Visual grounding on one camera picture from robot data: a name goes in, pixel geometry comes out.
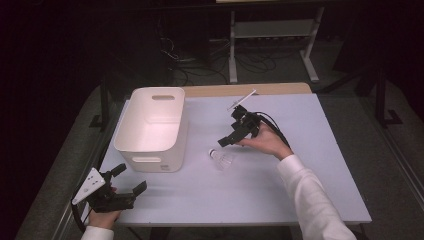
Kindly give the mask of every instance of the person's right hand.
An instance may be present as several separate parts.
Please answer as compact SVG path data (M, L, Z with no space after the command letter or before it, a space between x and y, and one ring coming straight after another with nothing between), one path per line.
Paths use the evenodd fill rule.
M263 153L274 155L280 161L293 155L292 150L265 123L261 122L255 138L244 138L237 145L249 146Z

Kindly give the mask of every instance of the black handheld device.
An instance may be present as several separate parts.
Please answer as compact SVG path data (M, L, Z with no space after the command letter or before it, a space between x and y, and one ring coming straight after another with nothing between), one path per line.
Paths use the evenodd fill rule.
M259 125L261 121L271 127L271 129L281 138L281 140L290 147L287 139L269 115L262 112L249 112L243 106L238 105L234 108L231 117L236 120L233 124L231 124L231 127L234 129L234 131L230 135L218 140L218 143L221 145L221 147L225 147L230 144L233 145L249 134L252 134L252 137L256 137L259 133Z
M86 227L79 214L78 203L87 200L91 209L97 213L105 213L134 208L138 195L147 189L146 181L133 188L132 193L117 194L112 188L112 177L118 176L127 169L124 163L111 171L98 172L95 168L85 180L79 184L71 200L72 214L78 228L84 232Z

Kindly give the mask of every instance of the person's left hand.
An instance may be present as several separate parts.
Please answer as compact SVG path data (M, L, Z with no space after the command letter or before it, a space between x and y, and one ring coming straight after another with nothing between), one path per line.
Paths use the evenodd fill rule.
M94 210L91 211L89 216L88 226L112 229L113 224L119 218L122 211L113 211L108 213L96 213Z

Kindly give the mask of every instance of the gray floor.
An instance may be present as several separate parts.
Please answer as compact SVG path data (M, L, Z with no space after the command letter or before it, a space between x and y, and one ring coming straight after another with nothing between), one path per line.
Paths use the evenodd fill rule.
M332 70L332 65L342 45L341 42L317 42L311 55L318 75L319 83L310 83L308 75L299 55L296 53L301 42L291 43L287 48L261 48L261 56L265 62L250 62L251 65L240 61L257 59L252 55L258 49L250 47L249 43L239 44L238 79L243 83L267 82L307 82L313 90L327 86L344 76L343 73ZM199 63L188 63L181 67L198 66ZM213 74L207 69L184 68L188 76L182 71L175 71L175 78L179 79L175 85L214 85L228 81L226 58L221 57L208 68L220 71L222 74ZM359 98L353 93L356 81L352 81L331 94L320 95L322 107L334 131L346 163L361 192L365 204L373 219L372 223L352 226L352 229L362 231L370 239L397 240L397 239L424 239L424 213L418 204L411 187L406 181L405 174L398 164L399 154L394 154L387 136L392 137L417 175L423 176L424 164L420 161L424 156L424 124L409 108L402 93L393 85L387 89L387 108L394 109L404 122L402 125L389 126L382 129L373 118L373 94L370 97ZM100 113L98 89L93 92L76 119L68 139L59 153L48 178L46 179L30 213L25 220L17 239L50 239L53 235L58 239L79 239L81 233L73 225L67 228L57 227L68 206L68 201L76 183L81 178L81 171L92 158L94 148L99 142L106 142L106 133L100 133L96 128L89 128L92 117ZM52 194L57 201L51 202ZM50 209L42 206L48 203ZM41 223L40 218L49 219ZM301 239L298 227L292 227L294 239ZM134 229L143 239L148 239L150 228ZM278 239L278 231L266 228L235 229L245 236L234 237L222 235L225 229L195 229L199 234L213 232L216 239ZM193 229L173 229L170 239L182 239L181 236ZM136 239L125 227L116 226L115 239Z

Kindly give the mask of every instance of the floor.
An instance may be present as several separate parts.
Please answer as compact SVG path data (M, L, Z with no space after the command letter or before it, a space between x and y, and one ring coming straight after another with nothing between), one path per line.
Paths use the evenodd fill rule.
M341 41L317 42L311 59L315 65L319 83L311 83L302 64L298 50L303 46L302 40L265 40L264 42L240 42L237 46L238 84L269 83L269 82L306 82L313 91L321 89L344 76L344 73L333 71L332 66L337 53L342 46ZM181 85L215 85L228 83L227 55L228 42L217 40L211 42L216 50L214 61L209 63L191 61L189 53L176 53L184 63L174 68L174 86ZM424 155L424 124L408 107L407 102L394 85L388 84L387 108L395 110L403 121L402 125L391 125L382 129L373 117L374 93L369 97L357 97L354 94L357 79L329 93L320 94L319 99L327 115L327 119L336 136L338 144L345 157L346 163L361 192L364 202L373 221L352 226L352 229L363 232L369 239L375 240L415 240L424 239L424 212L416 200L407 176L399 165L399 154L394 154L390 139L398 146L402 157L408 160L417 175L422 176L424 164L420 161ZM69 188L80 179L81 171L87 162L76 160L93 158L94 142L106 141L96 129L87 129L93 115L100 113L98 89L92 93L80 112L73 129L63 145L61 153L52 167L51 173L43 186L38 200L35 202L29 217L21 229L18 239L46 239L55 234L56 238L79 239L81 233L73 225L62 228L41 226L37 223L37 215L44 214L46 218L56 218L60 213L43 212L37 208L37 201L48 201L47 192L55 191L59 186L54 179L60 175L62 166L71 166L68 171L72 174L61 176L64 181L74 181ZM57 203L57 208L63 212L64 207ZM215 238L204 239L279 239L279 229L245 228L237 229L243 236L225 235L226 229L206 228L195 229L199 234L213 232ZM148 239L150 228L133 228L133 231L143 239ZM193 229L172 229L169 239L181 239L181 232L191 232ZM302 239L300 229L291 227L293 239ZM115 239L137 239L133 232L125 227L115 228Z

